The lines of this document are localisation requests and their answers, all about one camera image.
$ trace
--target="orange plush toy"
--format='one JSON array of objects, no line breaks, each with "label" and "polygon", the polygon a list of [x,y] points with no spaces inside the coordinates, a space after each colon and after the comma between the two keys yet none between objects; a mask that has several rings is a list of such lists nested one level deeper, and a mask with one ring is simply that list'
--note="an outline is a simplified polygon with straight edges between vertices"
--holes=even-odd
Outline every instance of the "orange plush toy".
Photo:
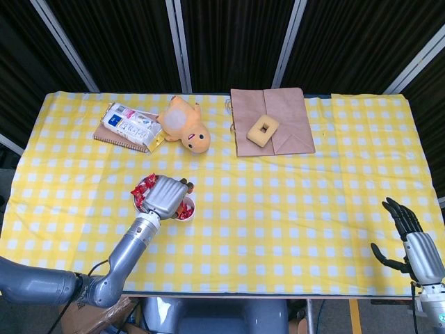
[{"label": "orange plush toy", "polygon": [[198,103],[193,108],[179,96],[174,96],[167,110],[161,112],[157,120],[167,134],[167,141],[181,139],[184,146],[194,153],[203,153],[209,149],[210,133],[201,122]]}]

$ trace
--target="yellow checkered tablecloth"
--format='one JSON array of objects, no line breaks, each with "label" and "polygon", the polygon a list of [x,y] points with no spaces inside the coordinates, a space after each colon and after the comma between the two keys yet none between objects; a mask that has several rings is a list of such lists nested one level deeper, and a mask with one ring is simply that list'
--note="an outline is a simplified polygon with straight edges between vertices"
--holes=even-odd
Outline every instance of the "yellow checkered tablecloth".
[{"label": "yellow checkered tablecloth", "polygon": [[202,106],[206,154],[165,142],[148,155],[92,139],[109,102],[158,113],[171,95],[48,95],[15,174],[0,254],[88,272],[133,222],[130,190],[158,173],[195,183],[195,220],[163,222],[127,291],[409,295],[408,276],[383,267],[369,247],[404,255],[380,204],[386,196],[416,212],[445,258],[442,216],[403,96],[307,99],[316,154],[253,158],[236,157],[227,96],[183,97]]}]

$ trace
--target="gray robot arm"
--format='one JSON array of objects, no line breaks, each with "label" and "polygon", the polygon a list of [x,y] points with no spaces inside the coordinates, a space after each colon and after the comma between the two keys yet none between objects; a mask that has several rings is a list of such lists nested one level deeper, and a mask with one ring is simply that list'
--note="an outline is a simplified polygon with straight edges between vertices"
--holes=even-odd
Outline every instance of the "gray robot arm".
[{"label": "gray robot arm", "polygon": [[43,269],[16,264],[0,257],[0,291],[13,303],[81,303],[108,308],[120,298],[125,280],[148,243],[157,233],[160,220],[175,216],[182,199],[193,188],[185,179],[160,176],[147,195],[141,213],[108,258],[105,276],[87,276],[71,271]]},{"label": "gray robot arm", "polygon": [[388,260],[377,245],[371,244],[375,257],[385,266],[409,273],[418,287],[422,288],[415,308],[428,317],[436,333],[445,334],[445,268],[434,241],[424,233],[413,211],[395,200],[387,198],[382,203],[396,223],[403,241],[406,256],[404,262]]}]

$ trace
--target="black curtain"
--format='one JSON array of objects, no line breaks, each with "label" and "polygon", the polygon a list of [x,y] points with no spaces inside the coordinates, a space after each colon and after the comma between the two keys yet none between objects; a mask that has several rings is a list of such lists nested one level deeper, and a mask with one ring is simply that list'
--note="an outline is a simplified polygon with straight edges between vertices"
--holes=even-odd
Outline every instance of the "black curtain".
[{"label": "black curtain", "polygon": [[0,1],[0,133],[23,148],[47,93],[87,90],[30,1]]},{"label": "black curtain", "polygon": [[443,24],[445,1],[308,1],[282,86],[380,94]]},{"label": "black curtain", "polygon": [[272,85],[293,0],[182,0],[193,92]]},{"label": "black curtain", "polygon": [[181,91],[164,1],[47,3],[101,91]]},{"label": "black curtain", "polygon": [[438,197],[445,196],[445,49],[403,90]]}]

